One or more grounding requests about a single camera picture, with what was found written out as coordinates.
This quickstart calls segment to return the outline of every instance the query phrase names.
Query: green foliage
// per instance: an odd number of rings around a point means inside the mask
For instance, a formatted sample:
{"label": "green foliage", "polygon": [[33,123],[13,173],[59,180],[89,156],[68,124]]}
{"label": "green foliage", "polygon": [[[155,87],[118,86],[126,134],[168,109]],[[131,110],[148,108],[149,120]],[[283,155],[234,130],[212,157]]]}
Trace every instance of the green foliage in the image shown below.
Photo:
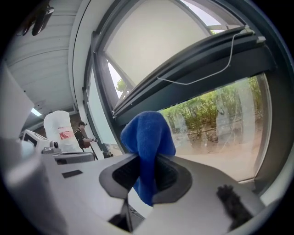
{"label": "green foliage", "polygon": [[[248,95],[253,96],[255,113],[261,114],[262,103],[261,94],[256,77],[248,79],[249,89]],[[170,124],[173,133],[176,133],[175,119],[176,115],[181,114],[186,121],[189,131],[196,131],[201,135],[204,125],[209,124],[211,127],[216,126],[216,117],[218,112],[226,110],[230,118],[236,115],[242,115],[239,94],[236,89],[237,84],[233,83],[225,87],[221,87],[214,91],[192,98],[183,103],[161,110],[160,113]]]}
{"label": "green foliage", "polygon": [[115,89],[118,91],[121,91],[121,92],[123,92],[124,89],[127,87],[127,85],[124,83],[123,79],[120,79],[116,85],[117,86]]}

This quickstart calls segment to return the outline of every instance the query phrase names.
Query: blue towel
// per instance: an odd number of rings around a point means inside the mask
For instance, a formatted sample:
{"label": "blue towel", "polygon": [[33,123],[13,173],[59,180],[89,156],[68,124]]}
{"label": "blue towel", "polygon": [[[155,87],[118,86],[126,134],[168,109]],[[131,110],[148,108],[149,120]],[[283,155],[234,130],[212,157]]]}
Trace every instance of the blue towel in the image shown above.
{"label": "blue towel", "polygon": [[134,189],[141,200],[152,206],[157,192],[154,178],[154,162],[158,153],[175,155],[175,145],[170,128],[159,112],[142,112],[123,129],[121,141],[131,153],[140,156],[140,177]]}

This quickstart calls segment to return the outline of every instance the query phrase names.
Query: white container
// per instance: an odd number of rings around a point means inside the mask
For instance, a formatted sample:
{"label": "white container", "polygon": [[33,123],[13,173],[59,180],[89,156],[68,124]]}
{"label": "white container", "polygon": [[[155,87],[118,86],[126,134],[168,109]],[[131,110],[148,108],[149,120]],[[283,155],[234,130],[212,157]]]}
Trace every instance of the white container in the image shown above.
{"label": "white container", "polygon": [[58,142],[62,152],[82,152],[74,136],[68,112],[55,111],[48,114],[44,119],[44,128],[47,139]]}

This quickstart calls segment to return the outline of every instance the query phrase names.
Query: red label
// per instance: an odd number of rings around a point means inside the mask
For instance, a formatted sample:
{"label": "red label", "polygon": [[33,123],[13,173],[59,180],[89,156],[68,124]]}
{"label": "red label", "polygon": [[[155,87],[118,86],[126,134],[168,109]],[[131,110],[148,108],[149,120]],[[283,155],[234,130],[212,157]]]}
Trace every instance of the red label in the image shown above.
{"label": "red label", "polygon": [[74,136],[74,133],[72,131],[65,131],[65,132],[61,132],[59,133],[60,139],[64,140],[70,137]]}

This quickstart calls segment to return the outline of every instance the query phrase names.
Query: white cable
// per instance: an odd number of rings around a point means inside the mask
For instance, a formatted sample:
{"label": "white cable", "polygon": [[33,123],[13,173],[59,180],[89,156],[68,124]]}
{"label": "white cable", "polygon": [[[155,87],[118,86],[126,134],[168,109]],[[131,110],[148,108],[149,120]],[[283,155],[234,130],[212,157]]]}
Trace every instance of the white cable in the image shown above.
{"label": "white cable", "polygon": [[199,82],[199,81],[201,81],[201,80],[203,80],[203,79],[206,79],[206,78],[212,77],[212,76],[214,76],[214,75],[216,75],[216,74],[218,74],[218,73],[221,73],[221,72],[225,71],[225,70],[230,66],[230,63],[231,63],[232,54],[233,54],[233,45],[234,45],[234,39],[235,39],[235,37],[236,37],[237,35],[239,35],[239,34],[248,33],[248,32],[252,32],[252,33],[254,33],[254,31],[251,30],[251,29],[249,28],[249,26],[246,25],[246,26],[245,26],[245,29],[243,29],[241,32],[239,32],[239,33],[237,33],[237,34],[235,34],[235,35],[233,36],[233,38],[232,38],[232,45],[231,45],[231,53],[230,53],[229,62],[228,62],[228,64],[227,64],[223,69],[221,69],[220,71],[217,71],[217,72],[215,72],[215,73],[213,73],[213,74],[210,74],[210,75],[208,75],[208,76],[206,76],[206,77],[204,77],[204,78],[198,79],[198,80],[193,81],[193,82],[190,82],[190,83],[180,83],[180,82],[175,82],[175,81],[171,81],[171,80],[164,79],[164,78],[158,78],[158,77],[157,77],[157,79],[159,79],[159,80],[163,80],[163,81],[167,81],[167,82],[171,82],[171,83],[175,83],[175,84],[179,84],[179,85],[191,85],[191,84],[193,84],[193,83]]}

